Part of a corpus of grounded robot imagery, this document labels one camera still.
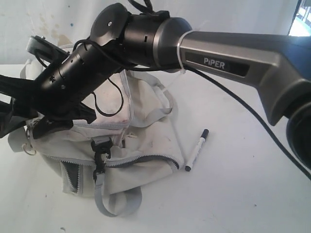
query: gray strap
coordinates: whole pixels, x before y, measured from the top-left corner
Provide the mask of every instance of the gray strap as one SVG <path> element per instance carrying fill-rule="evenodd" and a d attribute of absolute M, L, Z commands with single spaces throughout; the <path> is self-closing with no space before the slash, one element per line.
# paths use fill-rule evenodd
<path fill-rule="evenodd" d="M 126 206 L 119 215 L 115 215 L 109 212 L 103 203 L 102 186 L 104 183 L 104 178 L 105 178 L 104 173 L 98 174 L 97 180 L 95 182 L 95 203 L 97 208 L 103 215 L 108 217 L 127 216 L 135 212 L 140 207 L 142 201 L 142 193 L 140 187 L 137 187 L 124 191 L 124 194 L 126 196 Z"/>
<path fill-rule="evenodd" d="M 152 76 L 151 74 L 145 73 L 145 72 L 131 72 L 128 73 L 130 77 L 136 78 L 142 81 L 145 81 L 148 83 L 154 90 L 154 87 L 160 88 L 160 90 L 163 90 L 165 86 L 157 79 L 155 76 Z M 169 113 L 171 113 L 173 109 L 173 97 L 168 92 L 168 90 L 163 92 L 164 96 L 169 101 L 169 108 L 158 108 L 151 111 L 147 117 L 144 120 L 138 119 L 137 117 L 133 117 L 133 120 L 131 122 L 131 125 L 138 128 L 145 128 L 153 123 L 157 122 L 158 120 L 166 117 Z"/>

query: white marker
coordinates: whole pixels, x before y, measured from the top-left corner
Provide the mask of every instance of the white marker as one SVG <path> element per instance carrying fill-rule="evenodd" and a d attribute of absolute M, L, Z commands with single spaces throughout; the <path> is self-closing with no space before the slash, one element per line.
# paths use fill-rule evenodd
<path fill-rule="evenodd" d="M 201 137 L 200 137 L 200 140 L 198 141 L 198 144 L 195 146 L 190 158 L 188 159 L 187 161 L 187 164 L 185 166 L 185 170 L 186 171 L 191 171 L 192 169 L 192 166 L 194 165 L 196 159 L 198 158 L 198 155 L 200 153 L 200 150 L 201 150 L 201 147 L 203 145 L 203 143 L 205 143 L 205 140 L 207 138 L 207 135 L 208 135 L 209 131 L 208 130 L 204 130 Z"/>

